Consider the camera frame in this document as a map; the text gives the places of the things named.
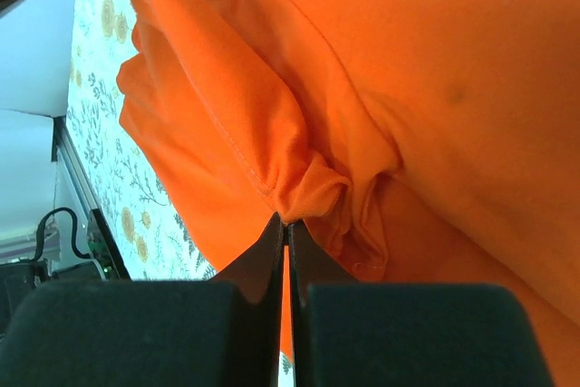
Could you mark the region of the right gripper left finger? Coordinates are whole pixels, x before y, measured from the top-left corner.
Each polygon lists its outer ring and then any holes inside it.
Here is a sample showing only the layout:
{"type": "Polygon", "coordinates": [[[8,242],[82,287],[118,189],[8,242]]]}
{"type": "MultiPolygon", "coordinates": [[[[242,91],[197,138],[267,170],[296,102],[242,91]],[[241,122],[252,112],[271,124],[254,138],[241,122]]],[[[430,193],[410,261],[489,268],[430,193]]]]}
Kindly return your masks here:
{"type": "Polygon", "coordinates": [[[274,386],[284,227],[205,281],[54,280],[18,307],[4,386],[274,386]]]}

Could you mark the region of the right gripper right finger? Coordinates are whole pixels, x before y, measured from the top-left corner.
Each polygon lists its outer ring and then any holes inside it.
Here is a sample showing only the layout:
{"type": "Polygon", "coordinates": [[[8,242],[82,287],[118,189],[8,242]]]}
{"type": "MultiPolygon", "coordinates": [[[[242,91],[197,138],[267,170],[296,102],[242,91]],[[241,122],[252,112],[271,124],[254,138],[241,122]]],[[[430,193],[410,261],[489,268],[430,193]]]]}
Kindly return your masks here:
{"type": "Polygon", "coordinates": [[[528,316],[497,285],[357,281],[287,228],[298,386],[550,386],[528,316]]]}

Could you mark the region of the orange t-shirt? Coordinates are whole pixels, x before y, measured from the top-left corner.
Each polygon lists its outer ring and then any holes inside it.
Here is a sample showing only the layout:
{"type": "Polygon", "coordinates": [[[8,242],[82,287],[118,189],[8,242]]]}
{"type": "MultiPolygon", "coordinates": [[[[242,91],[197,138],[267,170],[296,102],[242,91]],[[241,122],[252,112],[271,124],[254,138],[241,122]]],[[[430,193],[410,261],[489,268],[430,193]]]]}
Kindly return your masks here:
{"type": "Polygon", "coordinates": [[[488,282],[579,383],[579,0],[130,0],[121,126],[222,269],[278,214],[363,281],[488,282]]]}

